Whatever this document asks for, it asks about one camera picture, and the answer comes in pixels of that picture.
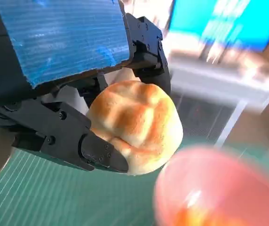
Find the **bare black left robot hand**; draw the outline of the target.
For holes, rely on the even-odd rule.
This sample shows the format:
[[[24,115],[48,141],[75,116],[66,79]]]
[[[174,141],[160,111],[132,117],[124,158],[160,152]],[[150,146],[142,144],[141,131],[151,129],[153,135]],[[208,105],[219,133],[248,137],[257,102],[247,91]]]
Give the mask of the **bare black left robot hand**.
[[[158,169],[177,124],[162,39],[119,0],[0,0],[0,127],[61,165]]]

